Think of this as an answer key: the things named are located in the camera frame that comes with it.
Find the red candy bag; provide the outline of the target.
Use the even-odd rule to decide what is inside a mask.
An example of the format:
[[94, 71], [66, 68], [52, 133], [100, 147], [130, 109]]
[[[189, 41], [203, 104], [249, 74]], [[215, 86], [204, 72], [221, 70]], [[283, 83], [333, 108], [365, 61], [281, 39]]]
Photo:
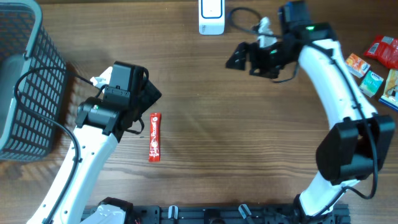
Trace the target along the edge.
[[378, 60], [388, 69], [397, 70], [397, 38], [377, 35], [364, 56]]

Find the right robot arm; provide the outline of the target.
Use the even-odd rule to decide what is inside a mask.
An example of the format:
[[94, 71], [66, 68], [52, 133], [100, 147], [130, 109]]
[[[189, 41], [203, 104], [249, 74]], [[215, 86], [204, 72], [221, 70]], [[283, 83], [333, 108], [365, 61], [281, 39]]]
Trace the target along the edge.
[[396, 124], [391, 116], [380, 115], [359, 90], [329, 23], [313, 22], [305, 1], [284, 4], [278, 15], [281, 34], [269, 31], [260, 18], [250, 30], [257, 40], [240, 43], [226, 67], [278, 83], [280, 71], [294, 63], [312, 81], [330, 130], [316, 151], [317, 174], [295, 197], [288, 218], [292, 223], [321, 222], [362, 180], [372, 180], [371, 191], [363, 199], [375, 196]]

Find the white cream snack bag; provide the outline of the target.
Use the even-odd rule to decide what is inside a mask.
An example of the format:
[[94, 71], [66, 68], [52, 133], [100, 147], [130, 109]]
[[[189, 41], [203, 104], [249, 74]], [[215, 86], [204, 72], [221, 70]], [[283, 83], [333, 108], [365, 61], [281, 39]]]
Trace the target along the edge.
[[398, 110], [398, 104], [397, 104], [397, 97], [398, 97], [398, 92], [397, 92], [397, 70], [396, 69], [390, 69], [386, 84], [384, 87], [384, 91], [382, 96], [379, 99], [379, 102], [385, 104], [386, 106], [394, 109], [395, 111]]

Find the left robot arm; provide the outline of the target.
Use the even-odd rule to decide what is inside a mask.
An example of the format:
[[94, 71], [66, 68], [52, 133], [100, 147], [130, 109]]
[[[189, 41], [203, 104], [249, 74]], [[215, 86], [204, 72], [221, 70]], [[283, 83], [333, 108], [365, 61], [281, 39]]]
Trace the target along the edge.
[[148, 69], [114, 62], [103, 97], [92, 96], [77, 109], [71, 145], [41, 206], [29, 223], [80, 223], [100, 171], [123, 134], [161, 96]]

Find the orange small box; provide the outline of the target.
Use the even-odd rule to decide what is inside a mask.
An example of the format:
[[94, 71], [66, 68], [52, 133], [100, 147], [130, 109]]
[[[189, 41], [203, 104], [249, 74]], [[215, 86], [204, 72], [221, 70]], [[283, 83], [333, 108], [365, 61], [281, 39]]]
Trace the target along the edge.
[[358, 78], [364, 77], [371, 68], [370, 64], [355, 54], [350, 54], [345, 60], [345, 64], [348, 71]]

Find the teal small box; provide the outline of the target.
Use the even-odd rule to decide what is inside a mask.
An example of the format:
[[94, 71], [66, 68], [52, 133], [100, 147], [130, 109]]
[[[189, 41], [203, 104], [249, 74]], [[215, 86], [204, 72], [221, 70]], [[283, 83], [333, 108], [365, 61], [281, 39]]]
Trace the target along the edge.
[[384, 79], [374, 73], [373, 71], [368, 71], [364, 76], [359, 89], [368, 97], [373, 97], [380, 86], [382, 85]]

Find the red stick sachet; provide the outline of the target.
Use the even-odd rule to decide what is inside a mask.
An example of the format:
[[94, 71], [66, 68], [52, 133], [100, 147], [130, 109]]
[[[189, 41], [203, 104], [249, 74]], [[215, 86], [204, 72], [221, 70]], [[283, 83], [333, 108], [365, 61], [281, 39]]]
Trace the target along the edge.
[[149, 162], [160, 161], [160, 122], [162, 115], [152, 113], [150, 115], [150, 143], [149, 143]]

